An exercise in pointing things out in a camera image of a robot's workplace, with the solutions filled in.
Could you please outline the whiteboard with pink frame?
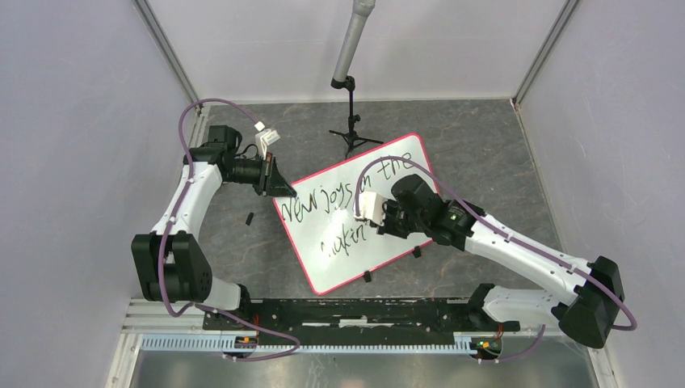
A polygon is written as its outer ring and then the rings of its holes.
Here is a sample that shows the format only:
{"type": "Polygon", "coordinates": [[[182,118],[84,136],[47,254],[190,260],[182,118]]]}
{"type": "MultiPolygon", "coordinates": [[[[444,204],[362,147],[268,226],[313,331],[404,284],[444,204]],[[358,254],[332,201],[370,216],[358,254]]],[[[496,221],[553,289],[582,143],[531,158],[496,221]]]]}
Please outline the whiteboard with pink frame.
{"type": "Polygon", "coordinates": [[[408,238],[379,235],[354,219],[359,173],[370,165],[362,187],[390,196],[403,176],[416,173],[412,162],[431,167],[422,138],[410,133],[292,184],[294,197],[274,200],[284,229],[310,288],[324,295],[359,279],[431,240],[420,233],[408,238]]]}

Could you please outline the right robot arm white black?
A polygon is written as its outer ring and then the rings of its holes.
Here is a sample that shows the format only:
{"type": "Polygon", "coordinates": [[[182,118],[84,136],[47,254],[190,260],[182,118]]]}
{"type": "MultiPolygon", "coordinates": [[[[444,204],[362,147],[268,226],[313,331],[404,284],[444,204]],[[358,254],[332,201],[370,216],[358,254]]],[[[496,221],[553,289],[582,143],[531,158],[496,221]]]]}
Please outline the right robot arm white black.
{"type": "Polygon", "coordinates": [[[391,196],[365,192],[361,218],[378,234],[407,239],[423,234],[433,242],[490,259],[529,279],[538,289],[483,284],[469,299],[469,324],[486,330],[495,323],[558,327],[589,348],[603,348],[624,308],[618,264],[554,250],[505,226],[464,200],[445,200],[417,174],[397,181],[391,196]]]}

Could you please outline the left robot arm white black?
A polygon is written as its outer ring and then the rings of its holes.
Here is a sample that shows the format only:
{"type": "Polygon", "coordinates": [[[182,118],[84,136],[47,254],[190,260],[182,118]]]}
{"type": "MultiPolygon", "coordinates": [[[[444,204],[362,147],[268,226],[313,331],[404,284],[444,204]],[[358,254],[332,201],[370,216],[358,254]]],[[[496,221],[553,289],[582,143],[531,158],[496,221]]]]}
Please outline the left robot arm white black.
{"type": "Polygon", "coordinates": [[[279,134],[262,123],[255,126],[258,152],[253,158],[239,152],[242,135],[227,125],[211,126],[208,141],[187,149],[172,201],[152,230],[135,235],[131,243],[145,300],[211,306],[223,310],[223,319],[238,330],[252,323],[246,288],[212,274],[198,236],[211,199],[224,183],[249,184],[259,196],[296,196],[267,149],[279,134]]]}

